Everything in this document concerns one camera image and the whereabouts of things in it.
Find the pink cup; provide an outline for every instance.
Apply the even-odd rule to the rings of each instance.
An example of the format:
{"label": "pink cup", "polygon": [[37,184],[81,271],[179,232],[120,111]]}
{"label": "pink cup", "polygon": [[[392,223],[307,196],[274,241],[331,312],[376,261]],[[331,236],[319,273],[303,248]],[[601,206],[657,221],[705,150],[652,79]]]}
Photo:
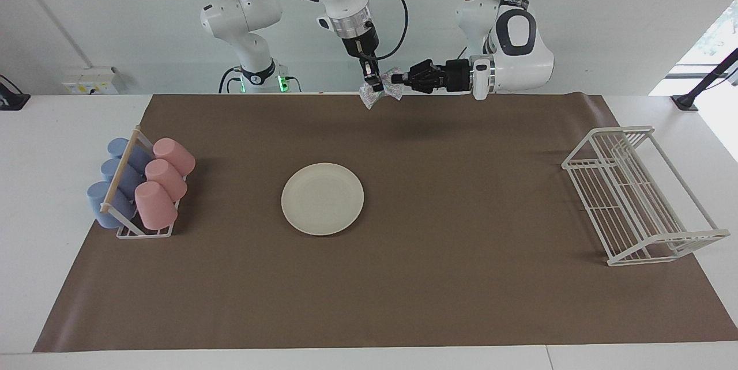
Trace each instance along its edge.
{"label": "pink cup", "polygon": [[177,220],[177,209],[169,194],[156,181],[147,181],[136,188],[136,207],[144,227],[150,231],[168,228]]}
{"label": "pink cup", "polygon": [[174,165],[169,164],[167,160],[153,160],[146,165],[146,179],[148,181],[156,181],[166,190],[173,202],[176,202],[187,193],[187,183],[185,183],[179,171]]}
{"label": "pink cup", "polygon": [[153,154],[156,158],[167,160],[179,171],[181,176],[189,175],[195,170],[195,157],[179,142],[171,138],[162,138],[153,144]]}

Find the cup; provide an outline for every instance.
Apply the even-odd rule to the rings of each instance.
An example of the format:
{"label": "cup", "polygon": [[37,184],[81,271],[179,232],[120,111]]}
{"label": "cup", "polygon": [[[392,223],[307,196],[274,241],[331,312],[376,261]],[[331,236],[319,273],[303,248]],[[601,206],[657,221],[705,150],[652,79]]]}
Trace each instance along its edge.
{"label": "cup", "polygon": [[167,160],[179,171],[181,176],[187,176],[195,170],[195,157],[179,142],[171,138],[162,138],[153,144],[153,154],[156,158]]}
{"label": "cup", "polygon": [[[126,138],[116,138],[108,144],[108,154],[111,158],[121,158],[123,152],[126,151],[126,147],[129,141]],[[134,168],[140,175],[146,171],[146,164],[153,160],[148,152],[144,151],[141,147],[136,144],[134,150],[131,152],[129,157],[129,165]]]}
{"label": "cup", "polygon": [[136,207],[144,227],[150,231],[168,228],[177,220],[172,199],[156,181],[147,181],[136,188]]}
{"label": "cup", "polygon": [[169,164],[167,160],[156,159],[148,163],[146,179],[161,184],[173,202],[182,199],[187,193],[187,183],[174,165]]}
{"label": "cup", "polygon": [[[102,173],[105,181],[108,181],[108,183],[113,182],[113,176],[115,175],[115,171],[118,170],[119,164],[121,164],[119,158],[111,158],[100,166],[100,173]],[[118,189],[121,190],[128,200],[133,200],[136,195],[136,188],[141,183],[143,183],[142,176],[131,165],[126,164],[126,167],[123,168],[121,182],[118,183]]]}
{"label": "cup", "polygon": [[[120,228],[122,223],[118,221],[117,218],[114,218],[112,214],[103,214],[100,212],[100,205],[105,201],[105,195],[108,193],[108,188],[110,188],[110,183],[107,181],[100,181],[100,183],[92,184],[92,186],[87,189],[87,200],[89,200],[90,207],[92,207],[92,211],[95,212],[95,218],[97,219],[97,222],[100,223],[100,226],[103,226],[105,229],[116,229]],[[129,202],[121,190],[115,191],[112,204],[113,207],[115,207],[115,209],[128,220],[134,218],[136,207]]]}

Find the white wire rack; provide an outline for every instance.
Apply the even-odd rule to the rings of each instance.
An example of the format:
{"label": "white wire rack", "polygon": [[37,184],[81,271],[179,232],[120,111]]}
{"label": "white wire rack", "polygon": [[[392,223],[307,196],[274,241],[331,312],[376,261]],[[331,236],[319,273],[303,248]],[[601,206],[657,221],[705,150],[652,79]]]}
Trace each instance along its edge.
{"label": "white wire rack", "polygon": [[[118,228],[118,231],[116,232],[116,237],[118,237],[119,239],[152,239],[172,236],[174,223],[168,228],[160,229],[158,231],[150,231],[146,228],[140,228],[134,223],[134,221],[128,220],[113,206],[113,197],[115,195],[116,189],[118,189],[118,184],[121,183],[123,170],[126,167],[126,164],[129,162],[129,158],[131,157],[131,153],[133,152],[134,147],[137,145],[145,149],[148,154],[153,155],[153,144],[143,134],[143,132],[141,131],[141,126],[136,126],[133,133],[131,134],[131,138],[129,138],[129,144],[127,144],[126,150],[123,151],[123,155],[121,155],[121,162],[118,164],[118,169],[115,171],[113,180],[111,181],[110,187],[108,188],[108,194],[106,194],[105,200],[100,205],[100,212],[110,213],[111,216],[117,218],[118,221],[122,223],[122,226]],[[180,200],[174,202],[174,208],[176,208],[177,210],[179,210],[179,201]]]}
{"label": "white wire rack", "polygon": [[[562,163],[610,266],[670,262],[730,233],[720,230],[653,138],[651,126],[597,128]],[[635,149],[650,139],[712,230],[690,232]]]}

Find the green indicator light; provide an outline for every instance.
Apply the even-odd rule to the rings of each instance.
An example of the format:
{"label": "green indicator light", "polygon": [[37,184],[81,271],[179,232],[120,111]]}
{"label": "green indicator light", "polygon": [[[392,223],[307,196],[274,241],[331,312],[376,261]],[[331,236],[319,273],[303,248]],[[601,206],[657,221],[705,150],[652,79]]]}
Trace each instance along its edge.
{"label": "green indicator light", "polygon": [[277,80],[279,80],[279,89],[282,92],[287,92],[289,90],[289,82],[287,79],[285,79],[283,76],[277,76]]}

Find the blue cup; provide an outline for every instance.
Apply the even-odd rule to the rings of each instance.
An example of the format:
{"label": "blue cup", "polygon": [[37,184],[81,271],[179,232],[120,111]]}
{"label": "blue cup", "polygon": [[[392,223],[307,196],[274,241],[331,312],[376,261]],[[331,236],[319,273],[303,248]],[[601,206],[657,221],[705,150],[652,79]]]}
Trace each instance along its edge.
{"label": "blue cup", "polygon": [[[119,158],[111,158],[105,161],[100,167],[100,173],[103,175],[103,179],[108,183],[113,182],[113,176],[115,171],[118,170],[118,165],[121,164]],[[136,188],[143,184],[142,176],[134,170],[131,165],[127,165],[123,168],[123,175],[121,176],[121,182],[118,183],[118,189],[122,191],[127,199],[133,200],[136,196]]]}
{"label": "blue cup", "polygon": [[[121,158],[123,152],[126,151],[126,147],[129,141],[126,138],[116,138],[108,144],[108,154],[111,158]],[[148,152],[144,151],[137,144],[134,146],[134,151],[131,152],[129,158],[129,165],[134,168],[140,175],[144,175],[146,172],[146,165],[153,160]]]}
{"label": "blue cup", "polygon": [[[89,200],[90,207],[92,207],[92,211],[95,212],[95,218],[97,219],[97,222],[100,223],[100,226],[103,226],[105,229],[116,229],[122,226],[122,223],[118,221],[117,218],[114,218],[110,213],[103,214],[100,212],[100,205],[105,201],[105,194],[108,193],[108,188],[110,188],[110,183],[107,181],[100,181],[100,183],[92,184],[92,186],[87,189],[87,200]],[[134,214],[136,213],[136,208],[128,199],[126,199],[126,196],[124,196],[121,190],[115,191],[113,207],[115,207],[115,209],[128,220],[134,218]]]}

